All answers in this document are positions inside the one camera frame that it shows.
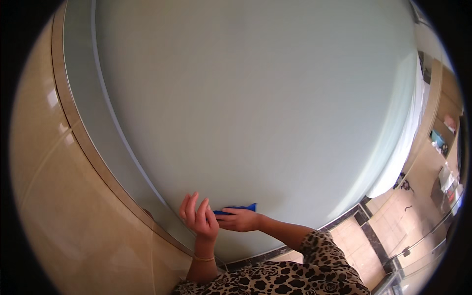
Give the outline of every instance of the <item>woman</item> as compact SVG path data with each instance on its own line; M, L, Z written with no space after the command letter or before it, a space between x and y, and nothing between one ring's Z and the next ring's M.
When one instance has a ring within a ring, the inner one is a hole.
M187 194L180 206L180 217L196 233L195 252L186 280L177 284L172 294L370 294L330 233L246 209L224 208L232 215L215 215L208 198L195 212L197 198L197 192ZM301 252L304 263L263 261L218 275L213 249L220 228L260 230Z

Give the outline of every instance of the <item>hand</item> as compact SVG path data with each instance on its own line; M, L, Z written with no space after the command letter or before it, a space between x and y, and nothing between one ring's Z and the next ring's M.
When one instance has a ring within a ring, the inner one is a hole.
M222 211L233 215L216 215L219 227L239 232L258 230L263 216L248 209L223 208Z
M195 213L197 199L198 192L195 192L192 196L187 194L180 205L179 215L188 228L197 234L197 239L214 242L218 235L219 224L208 204L208 198L202 201Z

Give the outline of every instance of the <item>leopard print shirt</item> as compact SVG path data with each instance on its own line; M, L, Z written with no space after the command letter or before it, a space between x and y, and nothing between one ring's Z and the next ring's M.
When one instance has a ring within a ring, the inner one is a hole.
M330 233L314 230L303 239L303 264L263 261L224 273L201 285L183 281L172 295L370 295Z

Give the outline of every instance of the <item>finger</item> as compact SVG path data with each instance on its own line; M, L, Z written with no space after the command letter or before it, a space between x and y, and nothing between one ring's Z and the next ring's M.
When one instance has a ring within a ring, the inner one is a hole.
M216 214L216 219L219 220L226 220L226 221L234 221L237 219L235 215L225 215L225 214Z
M247 209L236 209L236 208L223 208L222 211L231 214L241 214Z
M205 211L208 207L208 198L204 198L200 207L198 207L197 215L195 217L195 222L199 224L206 224L205 221Z
M219 228L233 230L235 224L232 221L217 220Z
M195 223L195 203L197 203L197 199L198 193L195 192L188 200L187 207L185 208L186 221L190 225Z
M180 204L180 208L178 210L178 213L180 215L180 218L182 218L182 219L187 218L187 216L185 215L185 208L187 207L189 199L190 199L190 194L186 194L184 200L182 201L182 204Z
M213 213L213 211L211 210L210 205L208 205L205 210L205 217L208 220L208 225L210 226L210 228L218 226L218 221L216 220L215 213Z

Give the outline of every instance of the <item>white bed sheet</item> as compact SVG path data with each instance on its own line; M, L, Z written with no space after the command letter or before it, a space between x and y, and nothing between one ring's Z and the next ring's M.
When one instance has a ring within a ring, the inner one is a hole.
M384 169L366 194L369 198L375 198L393 187L402 171L428 100L429 91L425 93L425 84L421 73L420 59L418 58L416 63L415 90L402 133Z

